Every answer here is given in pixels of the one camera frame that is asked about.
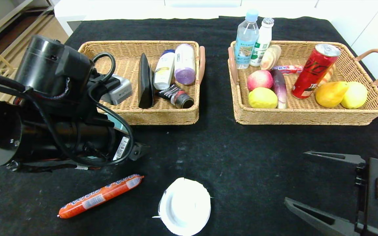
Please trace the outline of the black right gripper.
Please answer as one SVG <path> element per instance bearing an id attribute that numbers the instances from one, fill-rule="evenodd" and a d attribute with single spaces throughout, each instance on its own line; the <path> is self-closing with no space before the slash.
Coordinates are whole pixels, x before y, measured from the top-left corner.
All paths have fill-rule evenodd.
<path id="1" fill-rule="evenodd" d="M 285 206 L 300 219 L 310 224 L 326 236 L 378 236 L 378 159 L 369 163 L 357 154 L 305 151 L 311 160 L 334 160 L 353 165 L 366 165 L 357 176 L 359 187 L 357 216 L 355 225 L 317 208 L 285 197 Z"/>

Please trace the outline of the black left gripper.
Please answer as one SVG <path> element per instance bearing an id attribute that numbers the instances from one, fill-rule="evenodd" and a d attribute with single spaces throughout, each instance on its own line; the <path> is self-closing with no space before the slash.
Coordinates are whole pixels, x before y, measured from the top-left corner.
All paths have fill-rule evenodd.
<path id="1" fill-rule="evenodd" d="M 89 162 L 114 162 L 124 159 L 130 136 L 123 124 L 114 127 L 91 126 L 82 132 L 82 158 Z M 136 161 L 148 154 L 150 146 L 135 142 L 129 160 Z"/>

